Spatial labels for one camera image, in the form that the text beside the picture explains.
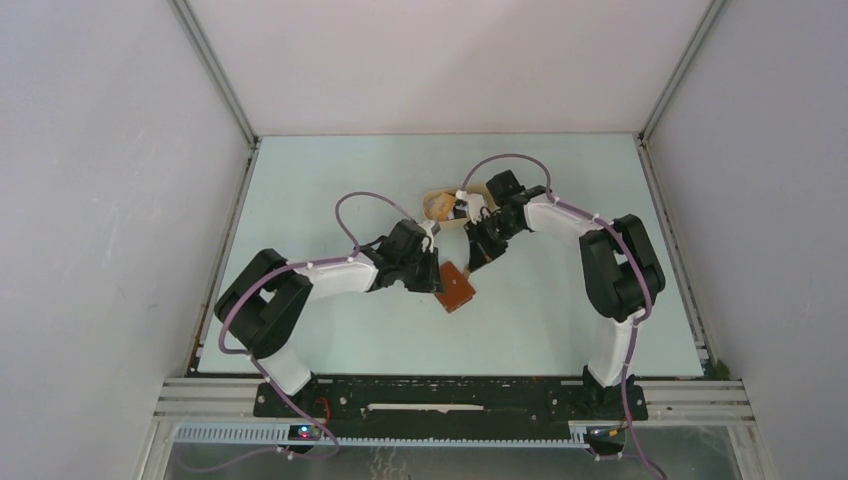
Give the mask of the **brown leather card holder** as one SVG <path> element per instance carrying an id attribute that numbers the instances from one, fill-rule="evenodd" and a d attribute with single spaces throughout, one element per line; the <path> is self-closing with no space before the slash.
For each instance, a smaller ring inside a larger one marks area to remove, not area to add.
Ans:
<path id="1" fill-rule="evenodd" d="M 440 266 L 440 275 L 442 290 L 434 296 L 446 313 L 456 312 L 476 295 L 476 290 L 465 273 L 453 262 L 443 263 Z"/>

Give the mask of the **beige oval tray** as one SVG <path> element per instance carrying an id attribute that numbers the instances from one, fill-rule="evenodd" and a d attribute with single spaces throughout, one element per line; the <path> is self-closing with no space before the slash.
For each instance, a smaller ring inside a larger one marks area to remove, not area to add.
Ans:
<path id="1" fill-rule="evenodd" d="M 468 218 L 465 216 L 465 212 L 457 206 L 455 196 L 457 191 L 457 187 L 450 187 L 430 190 L 425 193 L 422 198 L 422 211 L 425 218 L 437 221 L 443 230 L 462 228 L 468 222 Z M 480 195 L 483 198 L 483 205 L 489 210 L 495 208 L 494 199 L 484 185 L 468 186 L 467 192 Z"/>

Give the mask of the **gold credit card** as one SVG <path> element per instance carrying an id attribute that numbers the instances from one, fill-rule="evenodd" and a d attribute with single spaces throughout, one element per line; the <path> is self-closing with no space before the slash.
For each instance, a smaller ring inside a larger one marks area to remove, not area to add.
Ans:
<path id="1" fill-rule="evenodd" d="M 448 221 L 455 200 L 456 198 L 452 194 L 439 192 L 427 202 L 427 217 L 438 222 Z"/>

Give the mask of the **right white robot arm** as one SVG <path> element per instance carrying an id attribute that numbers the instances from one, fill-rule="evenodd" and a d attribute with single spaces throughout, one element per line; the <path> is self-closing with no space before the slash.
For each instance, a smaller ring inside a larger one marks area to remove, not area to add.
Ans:
<path id="1" fill-rule="evenodd" d="M 510 170 L 493 177 L 486 188 L 492 205 L 482 194 L 455 194 L 467 218 L 468 270 L 494 262 L 521 232 L 544 233 L 577 245 L 588 300 L 602 319 L 586 366 L 595 382 L 583 388 L 581 402 L 593 417 L 610 416 L 622 403 L 616 385 L 630 363 L 635 328 L 650 314 L 666 284 L 643 222 L 635 215 L 606 221 L 565 204 L 544 185 L 524 187 Z"/>

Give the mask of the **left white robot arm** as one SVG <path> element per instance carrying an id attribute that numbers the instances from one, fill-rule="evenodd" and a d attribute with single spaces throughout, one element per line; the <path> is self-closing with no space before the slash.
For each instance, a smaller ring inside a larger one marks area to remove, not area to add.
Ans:
<path id="1" fill-rule="evenodd" d="M 304 416 L 316 403 L 312 371 L 298 358 L 290 339 L 309 302 L 348 293 L 371 293 L 395 283 L 412 293 L 441 293 L 433 220 L 403 219 L 391 232 L 361 246 L 354 255 L 291 263 L 276 250 L 259 251 L 221 294 L 214 314 L 241 354 L 259 365 L 267 382 L 279 387 L 277 402 L 292 416 Z"/>

